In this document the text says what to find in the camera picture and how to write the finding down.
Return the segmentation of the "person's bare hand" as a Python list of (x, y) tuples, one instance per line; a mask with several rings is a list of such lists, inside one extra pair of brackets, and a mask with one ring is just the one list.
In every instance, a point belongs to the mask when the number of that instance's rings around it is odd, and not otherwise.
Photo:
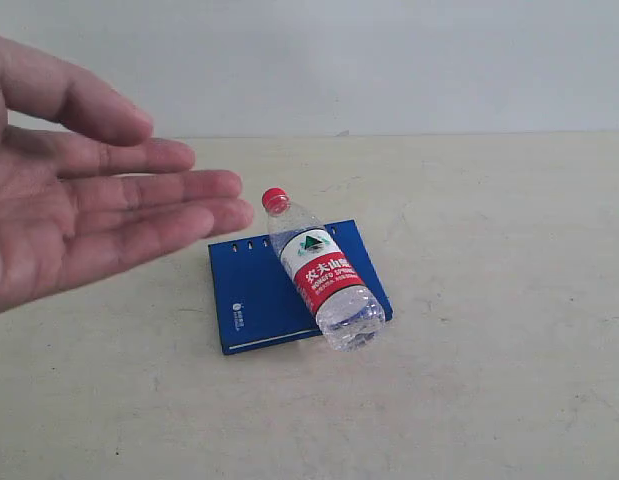
[(0, 36), (0, 313), (247, 228), (241, 192), (90, 71)]

